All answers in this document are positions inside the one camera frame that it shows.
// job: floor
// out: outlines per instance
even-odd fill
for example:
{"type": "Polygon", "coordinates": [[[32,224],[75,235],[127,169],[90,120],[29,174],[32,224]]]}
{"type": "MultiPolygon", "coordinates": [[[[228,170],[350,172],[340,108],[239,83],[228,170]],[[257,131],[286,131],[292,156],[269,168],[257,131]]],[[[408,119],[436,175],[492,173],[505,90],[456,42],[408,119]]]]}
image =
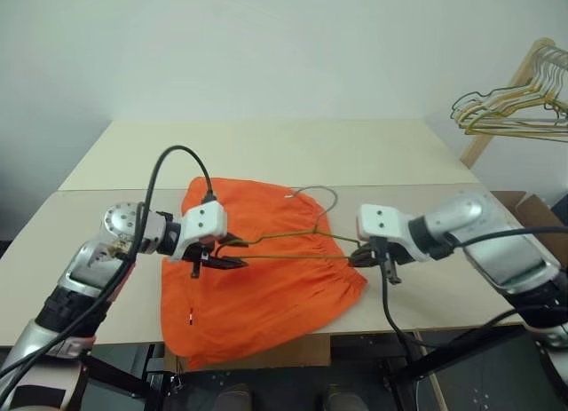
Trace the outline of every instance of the floor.
{"type": "MultiPolygon", "coordinates": [[[[424,336],[430,341],[444,341],[456,333],[424,336]]],[[[128,369],[133,348],[101,346],[95,355],[128,369]]],[[[538,359],[531,338],[520,336],[490,351],[465,360],[438,373],[438,380],[451,411],[565,411],[552,391],[538,359]]],[[[168,398],[166,411],[209,411],[216,395],[226,386],[247,383],[255,393],[257,411],[289,409],[312,410],[317,392],[331,383],[352,387],[366,401],[370,410],[391,411],[391,396],[377,380],[370,364],[332,365],[330,368],[278,368],[240,371],[210,371],[185,378],[185,388],[168,398]]],[[[420,411],[438,411],[430,382],[421,382],[418,391],[420,411]]],[[[143,405],[135,399],[90,385],[83,399],[82,411],[137,411],[143,405]]]]}

